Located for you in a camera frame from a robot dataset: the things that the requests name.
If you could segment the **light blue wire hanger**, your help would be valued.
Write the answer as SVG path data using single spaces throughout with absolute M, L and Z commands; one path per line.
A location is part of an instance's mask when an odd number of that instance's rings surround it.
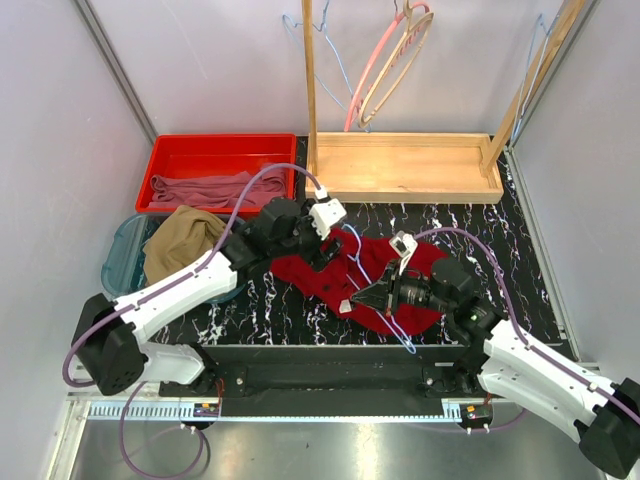
M 362 250 L 362 241 L 360 239 L 360 236 L 358 235 L 358 232 L 355 230 L 353 226 L 351 226 L 348 223 L 344 223 L 341 226 L 341 229 L 349 231 L 354 236 L 357 243 L 356 253 L 354 255 L 348 254 L 347 257 L 357 266 L 361 275 L 367 281 L 368 285 L 371 286 L 373 282 L 371 281 L 371 278 L 366 272 L 366 269 L 363 267 L 360 259 L 360 253 Z M 380 313 L 379 311 L 376 312 L 376 315 L 384 323 L 384 325 L 390 330 L 393 336 L 401 343 L 401 345 L 405 348 L 405 350 L 409 354 L 415 355 L 417 353 L 416 346 L 413 344 L 410 336 L 396 322 L 395 317 L 393 315 L 391 315 L 390 317 L 387 317 L 382 313 Z

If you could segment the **red pleated skirt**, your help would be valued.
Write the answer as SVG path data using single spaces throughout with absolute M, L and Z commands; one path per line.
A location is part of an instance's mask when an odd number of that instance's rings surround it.
M 345 230 L 333 229 L 331 239 L 340 239 L 343 243 L 340 255 L 330 262 L 321 272 L 315 272 L 299 256 L 278 258 L 271 264 L 274 277 L 293 284 L 306 296 L 316 296 L 341 319 L 351 319 L 366 329 L 383 335 L 393 335 L 384 323 L 370 308 L 354 305 L 351 311 L 340 311 L 343 301 L 349 300 L 357 290 L 368 286 L 357 266 L 347 257 L 354 255 L 357 243 L 354 236 Z M 360 259 L 372 281 L 377 281 L 383 274 L 389 261 L 397 258 L 396 252 L 389 244 L 389 238 L 360 237 L 362 250 Z M 430 276 L 431 268 L 436 260 L 448 255 L 438 247 L 421 242 L 409 262 L 409 267 Z M 409 336 L 423 333 L 441 318 L 437 311 L 420 309 L 402 305 L 395 313 L 396 322 Z

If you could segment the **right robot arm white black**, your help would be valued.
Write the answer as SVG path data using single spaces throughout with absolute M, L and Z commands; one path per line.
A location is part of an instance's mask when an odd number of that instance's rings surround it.
M 401 306 L 442 313 L 467 350 L 454 384 L 466 396 L 482 390 L 510 400 L 564 432 L 607 475 L 625 479 L 639 460 L 639 384 L 616 383 L 559 354 L 521 330 L 475 292 L 455 260 L 437 260 L 429 276 L 389 262 L 352 301 L 387 316 Z

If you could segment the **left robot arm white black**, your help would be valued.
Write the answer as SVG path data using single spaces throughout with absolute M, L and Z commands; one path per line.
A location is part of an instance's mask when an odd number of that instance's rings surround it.
M 319 272 L 338 255 L 330 237 L 346 217 L 336 199 L 303 205 L 276 198 L 240 226 L 230 224 L 219 246 L 192 264 L 138 292 L 85 302 L 72 353 L 104 396 L 138 382 L 182 385 L 196 396 L 216 389 L 217 363 L 203 348 L 159 344 L 154 335 L 181 315 L 225 296 L 266 272 L 278 258 L 299 256 Z

